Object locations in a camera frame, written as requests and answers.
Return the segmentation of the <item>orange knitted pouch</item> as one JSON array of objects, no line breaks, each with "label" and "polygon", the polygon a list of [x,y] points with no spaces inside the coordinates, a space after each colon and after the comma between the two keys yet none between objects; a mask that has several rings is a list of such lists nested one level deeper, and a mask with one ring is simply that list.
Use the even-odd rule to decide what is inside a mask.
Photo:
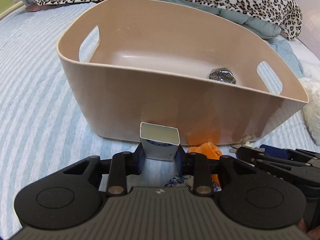
[{"label": "orange knitted pouch", "polygon": [[[219,148],[216,145],[214,145],[212,142],[206,142],[200,146],[190,147],[188,150],[188,153],[191,153],[191,152],[203,154],[207,157],[207,159],[213,159],[213,160],[219,160],[222,155],[222,152],[219,150]],[[212,174],[211,179],[212,179],[215,191],[219,191],[220,183],[217,175]]]}]

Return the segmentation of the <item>tall white carton box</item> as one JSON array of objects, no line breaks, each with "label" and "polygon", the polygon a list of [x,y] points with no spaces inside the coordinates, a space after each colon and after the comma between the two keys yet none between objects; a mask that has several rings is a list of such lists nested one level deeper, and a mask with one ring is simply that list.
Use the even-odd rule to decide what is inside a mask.
[{"label": "tall white carton box", "polygon": [[148,159],[173,161],[180,146],[180,135],[175,127],[141,122],[140,141]]}]

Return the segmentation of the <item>clear bag of dried herbs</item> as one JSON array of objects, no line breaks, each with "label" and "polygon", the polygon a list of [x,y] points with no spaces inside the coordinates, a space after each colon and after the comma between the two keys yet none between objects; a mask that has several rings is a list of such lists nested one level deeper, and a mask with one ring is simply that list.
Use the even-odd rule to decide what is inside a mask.
[{"label": "clear bag of dried herbs", "polygon": [[208,74],[208,79],[236,85],[233,73],[225,67],[212,69]]}]

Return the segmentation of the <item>blue white porcelain-pattern box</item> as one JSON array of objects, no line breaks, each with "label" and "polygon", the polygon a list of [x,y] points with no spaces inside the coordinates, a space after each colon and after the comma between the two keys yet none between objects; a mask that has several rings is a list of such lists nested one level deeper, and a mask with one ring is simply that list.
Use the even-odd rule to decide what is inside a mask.
[{"label": "blue white porcelain-pattern box", "polygon": [[169,181],[167,181],[163,187],[187,187],[189,189],[193,188],[194,178],[191,175],[175,175]]}]

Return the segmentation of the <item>white plush toy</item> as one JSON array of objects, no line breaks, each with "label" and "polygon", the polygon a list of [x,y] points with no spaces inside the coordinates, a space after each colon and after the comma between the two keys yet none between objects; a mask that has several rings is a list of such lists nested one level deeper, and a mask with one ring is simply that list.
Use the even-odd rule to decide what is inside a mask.
[{"label": "white plush toy", "polygon": [[309,102],[302,108],[303,118],[316,145],[319,146],[319,81],[303,77],[299,79],[307,93]]}]

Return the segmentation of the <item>blue striped bed sheet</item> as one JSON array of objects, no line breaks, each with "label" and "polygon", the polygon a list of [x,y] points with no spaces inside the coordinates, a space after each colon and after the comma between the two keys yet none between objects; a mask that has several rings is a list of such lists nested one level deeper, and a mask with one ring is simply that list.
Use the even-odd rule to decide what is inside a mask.
[{"label": "blue striped bed sheet", "polygon": [[[110,158],[139,141],[93,132],[69,85],[57,43],[96,4],[76,4],[35,13],[15,12],[1,21],[1,237],[20,231],[14,210],[18,192],[90,155]],[[300,110],[264,137],[252,141],[319,151]]]}]

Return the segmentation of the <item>beige plastic storage basket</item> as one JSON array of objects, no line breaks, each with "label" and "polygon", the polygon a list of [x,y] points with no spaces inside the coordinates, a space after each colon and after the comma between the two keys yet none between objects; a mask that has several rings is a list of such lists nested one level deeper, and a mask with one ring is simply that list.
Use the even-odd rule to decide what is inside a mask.
[{"label": "beige plastic storage basket", "polygon": [[[183,145],[255,141],[309,100],[259,36],[168,2],[101,2],[65,31],[57,53],[86,121],[106,138],[138,141],[148,122],[176,127]],[[208,79],[222,67],[236,85]]]}]

